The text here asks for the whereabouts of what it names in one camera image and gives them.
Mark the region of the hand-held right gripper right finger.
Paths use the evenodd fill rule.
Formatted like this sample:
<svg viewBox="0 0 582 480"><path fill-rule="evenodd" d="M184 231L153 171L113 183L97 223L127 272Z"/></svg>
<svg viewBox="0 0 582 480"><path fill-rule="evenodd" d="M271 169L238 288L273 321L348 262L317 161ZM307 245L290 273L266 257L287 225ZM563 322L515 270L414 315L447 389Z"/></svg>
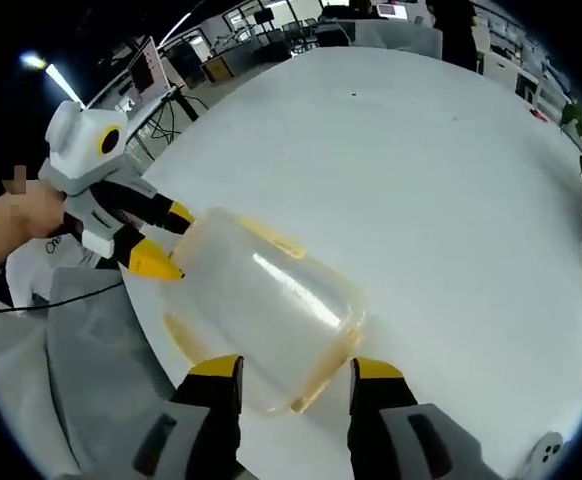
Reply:
<svg viewBox="0 0 582 480"><path fill-rule="evenodd" d="M467 430L420 404L392 364L351 360L347 447L356 479L497 479Z"/></svg>

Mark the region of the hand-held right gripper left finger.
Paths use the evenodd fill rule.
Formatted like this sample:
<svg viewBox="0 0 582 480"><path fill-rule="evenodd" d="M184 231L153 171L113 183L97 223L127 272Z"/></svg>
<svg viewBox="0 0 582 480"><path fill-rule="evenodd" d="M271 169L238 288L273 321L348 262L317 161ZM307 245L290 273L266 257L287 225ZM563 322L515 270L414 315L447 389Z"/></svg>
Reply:
<svg viewBox="0 0 582 480"><path fill-rule="evenodd" d="M232 479L241 441L243 365L238 354L194 365L141 430L133 471L147 479Z"/></svg>

